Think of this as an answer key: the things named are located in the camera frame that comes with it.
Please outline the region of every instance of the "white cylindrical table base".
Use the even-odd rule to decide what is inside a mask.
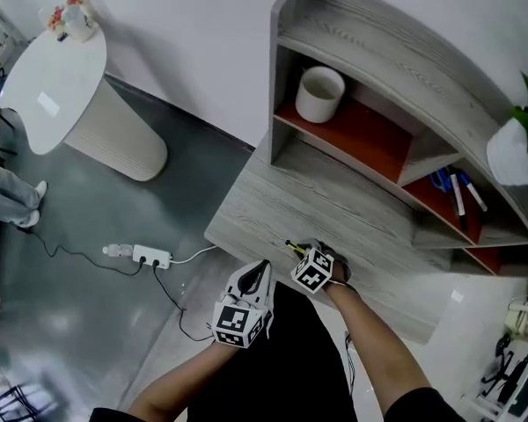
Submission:
[[[168,150],[105,78],[65,143],[137,181],[155,178]]]

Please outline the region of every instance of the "blue scissors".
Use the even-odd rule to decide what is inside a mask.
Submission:
[[[450,173],[446,169],[438,169],[431,173],[430,181],[436,189],[440,189],[443,193],[448,193],[452,189]]]

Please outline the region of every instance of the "white round table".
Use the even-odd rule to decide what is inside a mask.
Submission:
[[[0,107],[16,111],[29,146],[45,155],[61,142],[138,181],[165,167],[165,142],[104,78],[101,29],[84,43],[42,33],[6,79]]]

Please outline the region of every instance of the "white planter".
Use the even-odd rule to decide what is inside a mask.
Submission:
[[[496,180],[506,186],[528,185],[528,137],[510,119],[487,144],[487,160]]]

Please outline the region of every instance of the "power strip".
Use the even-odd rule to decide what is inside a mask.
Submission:
[[[159,269],[168,269],[172,254],[169,251],[151,249],[150,247],[136,244],[133,246],[133,260],[139,263],[141,258],[145,258],[144,264],[147,266],[152,266],[152,263],[157,260]]]

